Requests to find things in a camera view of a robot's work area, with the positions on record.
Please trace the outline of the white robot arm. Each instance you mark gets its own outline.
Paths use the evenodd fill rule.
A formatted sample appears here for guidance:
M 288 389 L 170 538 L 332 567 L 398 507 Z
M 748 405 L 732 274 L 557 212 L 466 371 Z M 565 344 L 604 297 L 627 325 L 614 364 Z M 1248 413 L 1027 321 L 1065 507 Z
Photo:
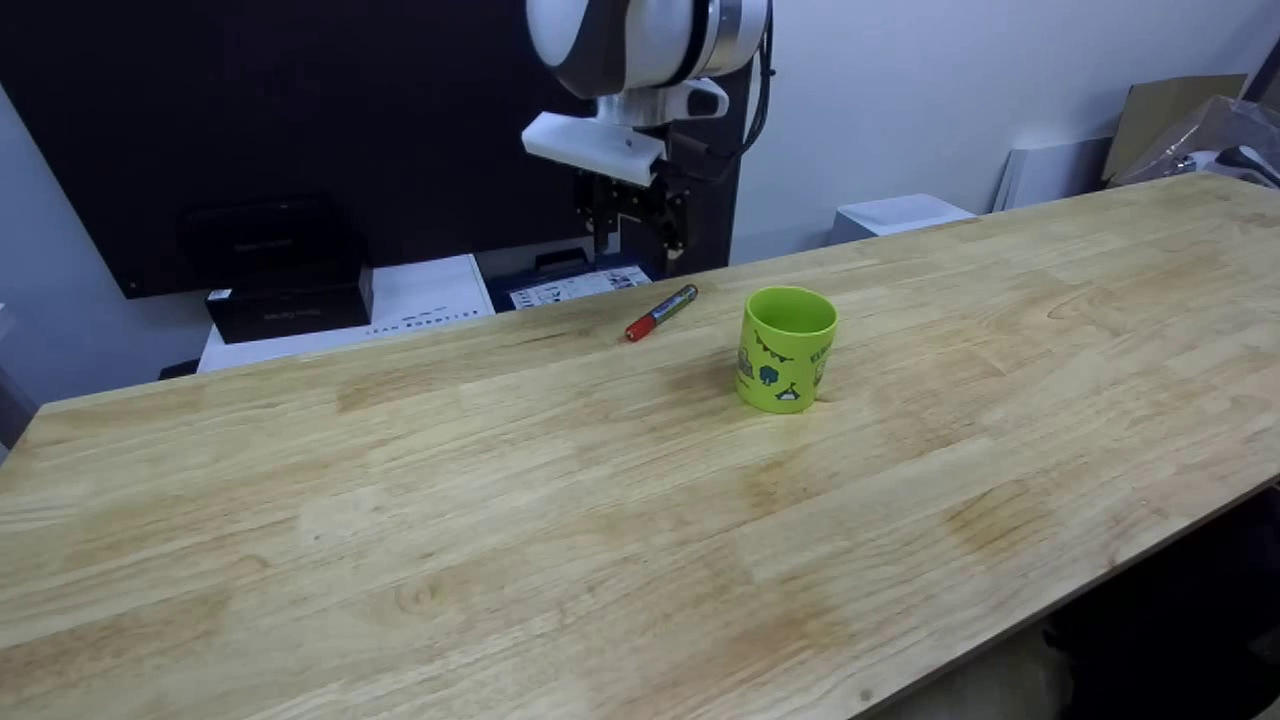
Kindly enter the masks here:
M 633 220 L 682 264 L 694 206 L 667 129 L 732 113 L 723 78 L 767 55 L 773 0 L 524 0 L 524 33 L 554 80 L 594 105 L 587 115 L 537 113 L 524 154 L 577 171 L 577 212 L 596 241 Z

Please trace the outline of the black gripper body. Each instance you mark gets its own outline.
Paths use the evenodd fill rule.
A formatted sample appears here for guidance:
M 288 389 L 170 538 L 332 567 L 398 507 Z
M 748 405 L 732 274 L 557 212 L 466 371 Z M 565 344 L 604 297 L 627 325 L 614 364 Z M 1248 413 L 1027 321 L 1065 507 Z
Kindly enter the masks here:
M 594 232 L 617 230 L 621 220 L 635 220 L 646 230 L 690 224 L 690 197 L 672 190 L 666 177 L 640 190 L 640 183 L 582 171 L 573 179 L 573 206 Z

